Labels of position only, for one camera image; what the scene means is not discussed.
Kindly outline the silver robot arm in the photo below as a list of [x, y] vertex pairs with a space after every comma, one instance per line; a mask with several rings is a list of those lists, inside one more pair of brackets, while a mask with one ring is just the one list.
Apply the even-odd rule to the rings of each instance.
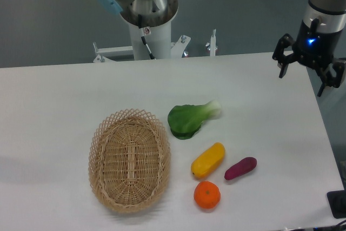
[[280, 68], [279, 77], [286, 74], [294, 62], [316, 71], [326, 87], [339, 88], [345, 77], [345, 58], [334, 56], [335, 48], [345, 27], [345, 0], [308, 0], [296, 39], [282, 36], [272, 55]]

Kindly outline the robot base with white pedestal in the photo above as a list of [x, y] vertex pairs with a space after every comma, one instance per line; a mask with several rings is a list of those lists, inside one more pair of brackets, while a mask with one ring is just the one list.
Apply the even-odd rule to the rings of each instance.
[[171, 22], [178, 0], [98, 0], [128, 25], [135, 60], [171, 57]]

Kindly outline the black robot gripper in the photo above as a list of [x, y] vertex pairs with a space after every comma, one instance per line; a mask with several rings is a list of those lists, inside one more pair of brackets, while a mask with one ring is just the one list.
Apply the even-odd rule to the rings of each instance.
[[[283, 35], [277, 42], [272, 59], [280, 68], [279, 78], [283, 78], [288, 65], [298, 62], [301, 65], [314, 69], [322, 84], [317, 93], [322, 96], [326, 87], [339, 88], [345, 79], [345, 58], [334, 60], [334, 50], [340, 38], [341, 31], [320, 32], [319, 19], [313, 19], [310, 27], [302, 22], [295, 41], [289, 34]], [[292, 47], [293, 53], [285, 55], [286, 48]], [[334, 73], [328, 67], [332, 65]]]

